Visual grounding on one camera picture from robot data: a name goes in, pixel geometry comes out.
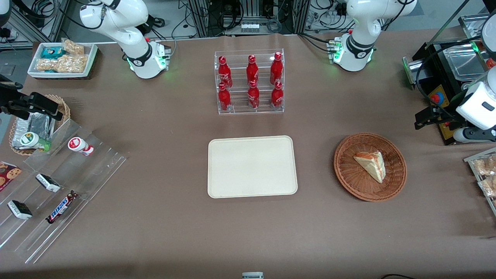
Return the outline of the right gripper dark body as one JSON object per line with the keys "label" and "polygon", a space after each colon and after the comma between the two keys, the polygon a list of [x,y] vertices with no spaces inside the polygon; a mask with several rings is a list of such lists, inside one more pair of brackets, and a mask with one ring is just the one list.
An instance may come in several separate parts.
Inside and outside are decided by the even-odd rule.
{"label": "right gripper dark body", "polygon": [[0,83],[0,106],[2,113],[12,116],[30,115],[26,102],[27,95],[18,91],[22,88],[23,85],[16,82]]}

